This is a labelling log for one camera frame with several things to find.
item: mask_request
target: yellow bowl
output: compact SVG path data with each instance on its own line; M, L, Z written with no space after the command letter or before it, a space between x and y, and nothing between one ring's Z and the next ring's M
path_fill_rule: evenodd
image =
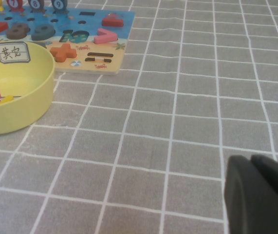
M0 94L19 97L0 104L0 134L34 123L53 99L53 56L35 43L14 43L0 43Z

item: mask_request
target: blue puzzle board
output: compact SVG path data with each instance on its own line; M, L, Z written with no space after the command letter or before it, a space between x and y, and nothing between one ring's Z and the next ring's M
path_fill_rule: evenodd
M112 63L106 64L103 69L96 69L95 64L92 66L85 66L85 61L79 60L81 56L78 56L78 61L81 62L81 66L72 67L68 63L73 62L77 59L67 59L63 64L57 64L56 70L58 71L73 71L73 72L90 72L90 73L114 73L116 74L121 65L124 50L126 48L128 37L131 31L132 23L134 20L134 12L128 11L110 11L110 10L95 10L95 9L79 9L79 8L67 8L67 14L57 14L53 7L44 7L45 13L32 13L32 9L29 6L23 6L24 12L10 12L10 8L4 5L4 11L0 12L0 22L7 22L9 28L15 23L26 23L30 28L30 32L22 41L32 41L31 35L34 33L36 26L42 24L50 24L54 27L56 33L51 38L46 39L42 42L46 43L47 49L51 47L60 47L60 39L63 36L65 30L77 31L87 31L89 35L82 39L79 37L73 38L67 43L71 44L72 48L85 48L87 46L88 52L101 52L101 53L113 53L114 59ZM102 26L103 18L114 18L122 19L124 22L123 27L109 27ZM104 28L106 30L115 32L118 35L118 41L106 44L94 44L94 37L97 36L97 30L99 28ZM6 30L0 32L0 41L9 40L6 37ZM86 53L84 50L77 49L77 53Z

